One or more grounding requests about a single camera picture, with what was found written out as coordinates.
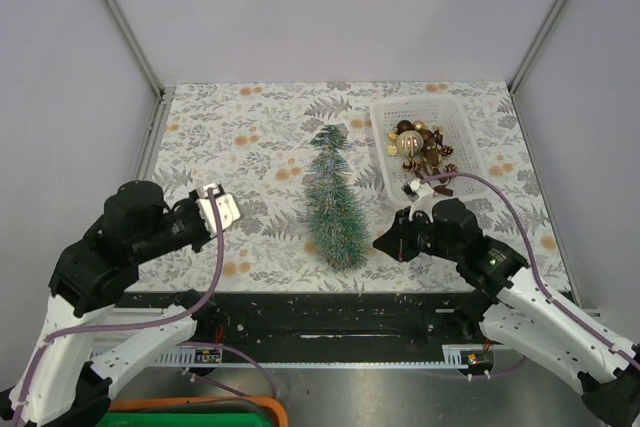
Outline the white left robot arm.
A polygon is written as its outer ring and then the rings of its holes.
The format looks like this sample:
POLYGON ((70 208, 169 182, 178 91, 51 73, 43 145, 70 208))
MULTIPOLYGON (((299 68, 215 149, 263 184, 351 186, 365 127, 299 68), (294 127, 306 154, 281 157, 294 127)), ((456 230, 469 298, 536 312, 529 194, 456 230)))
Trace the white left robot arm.
POLYGON ((1 393, 1 417, 14 426, 93 426, 119 391, 165 350, 217 329, 213 292, 175 295, 157 319, 108 324, 142 264, 211 240, 224 259, 225 230, 240 212, 219 183, 168 205, 156 183, 122 185, 102 215, 61 253, 49 281, 46 317, 28 366, 1 393))

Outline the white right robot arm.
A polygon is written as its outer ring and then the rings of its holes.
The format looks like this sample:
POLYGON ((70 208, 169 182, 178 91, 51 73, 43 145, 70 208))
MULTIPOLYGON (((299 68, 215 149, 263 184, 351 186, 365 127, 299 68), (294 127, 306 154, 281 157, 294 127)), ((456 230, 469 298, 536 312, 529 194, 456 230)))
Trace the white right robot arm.
POLYGON ((639 346, 602 325, 534 271, 507 244, 483 233, 458 199, 396 212, 374 248, 399 262, 421 254, 454 263, 472 286, 456 310, 455 330, 469 343, 483 337, 555 374, 608 426, 639 417, 639 346))

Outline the small green christmas tree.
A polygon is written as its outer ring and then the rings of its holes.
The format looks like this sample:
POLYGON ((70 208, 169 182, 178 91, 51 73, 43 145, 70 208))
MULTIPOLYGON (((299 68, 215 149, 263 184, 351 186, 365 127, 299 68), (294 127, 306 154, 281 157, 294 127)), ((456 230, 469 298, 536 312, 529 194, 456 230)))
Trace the small green christmas tree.
POLYGON ((368 230, 362 202, 349 183, 346 136, 338 126, 326 125, 310 145, 315 157, 304 195, 312 240, 330 269, 356 270, 366 263, 368 230))

